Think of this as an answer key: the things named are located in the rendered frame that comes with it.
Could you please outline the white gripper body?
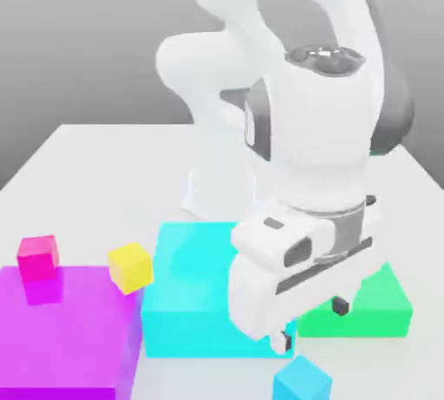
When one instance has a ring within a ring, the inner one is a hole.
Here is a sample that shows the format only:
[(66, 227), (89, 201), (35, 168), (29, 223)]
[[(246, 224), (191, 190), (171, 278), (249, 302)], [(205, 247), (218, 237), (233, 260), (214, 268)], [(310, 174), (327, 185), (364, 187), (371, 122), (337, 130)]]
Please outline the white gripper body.
[(285, 276), (239, 253), (229, 273), (230, 320), (247, 337), (260, 340), (335, 296), (351, 301), (361, 281), (378, 270), (379, 252), (371, 237), (341, 260)]

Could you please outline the small blue cube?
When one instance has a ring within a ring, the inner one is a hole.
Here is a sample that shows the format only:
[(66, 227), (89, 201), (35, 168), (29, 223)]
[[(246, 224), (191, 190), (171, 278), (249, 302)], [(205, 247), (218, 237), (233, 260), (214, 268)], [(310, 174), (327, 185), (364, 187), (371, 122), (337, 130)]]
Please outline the small blue cube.
[(332, 378), (299, 355), (273, 380), (272, 400), (330, 400)]

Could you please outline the small yellow cube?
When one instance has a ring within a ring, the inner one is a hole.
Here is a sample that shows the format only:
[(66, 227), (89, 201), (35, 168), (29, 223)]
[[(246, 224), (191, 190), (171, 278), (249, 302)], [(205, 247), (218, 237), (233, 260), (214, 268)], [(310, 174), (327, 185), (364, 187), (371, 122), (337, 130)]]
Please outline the small yellow cube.
[(111, 280), (124, 294), (136, 292), (153, 283), (152, 256), (137, 242), (108, 253)]

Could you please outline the small pink cube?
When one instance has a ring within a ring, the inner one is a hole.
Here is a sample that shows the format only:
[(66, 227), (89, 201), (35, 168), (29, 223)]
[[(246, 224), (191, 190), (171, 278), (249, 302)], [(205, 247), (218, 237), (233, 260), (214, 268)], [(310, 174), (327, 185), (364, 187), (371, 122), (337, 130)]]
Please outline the small pink cube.
[(23, 238), (17, 262), (24, 283), (52, 279), (59, 266), (59, 253), (54, 235)]

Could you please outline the large green box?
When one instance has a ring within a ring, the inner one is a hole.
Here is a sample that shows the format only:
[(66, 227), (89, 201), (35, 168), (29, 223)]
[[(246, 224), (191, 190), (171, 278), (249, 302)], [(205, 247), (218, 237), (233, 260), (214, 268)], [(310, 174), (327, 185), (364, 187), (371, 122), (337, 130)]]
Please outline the large green box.
[(300, 317), (296, 327), (302, 338), (403, 338), (412, 314), (408, 297), (386, 263), (362, 282), (347, 315), (336, 315), (329, 300)]

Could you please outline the large cyan box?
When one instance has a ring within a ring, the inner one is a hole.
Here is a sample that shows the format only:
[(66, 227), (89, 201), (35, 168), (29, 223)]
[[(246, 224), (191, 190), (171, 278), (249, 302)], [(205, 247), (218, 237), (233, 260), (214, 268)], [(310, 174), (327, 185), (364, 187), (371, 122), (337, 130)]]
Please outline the large cyan box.
[(230, 321), (228, 275), (237, 254), (231, 222), (164, 222), (153, 283), (141, 307), (145, 353), (154, 358), (269, 358), (268, 338), (249, 339)]

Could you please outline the large purple box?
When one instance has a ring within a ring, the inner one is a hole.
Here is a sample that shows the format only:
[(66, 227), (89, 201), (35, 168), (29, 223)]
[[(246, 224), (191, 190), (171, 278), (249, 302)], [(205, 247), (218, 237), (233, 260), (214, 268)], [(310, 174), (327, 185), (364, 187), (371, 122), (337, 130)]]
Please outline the large purple box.
[(131, 400), (143, 292), (100, 266), (23, 283), (0, 269), (0, 400)]

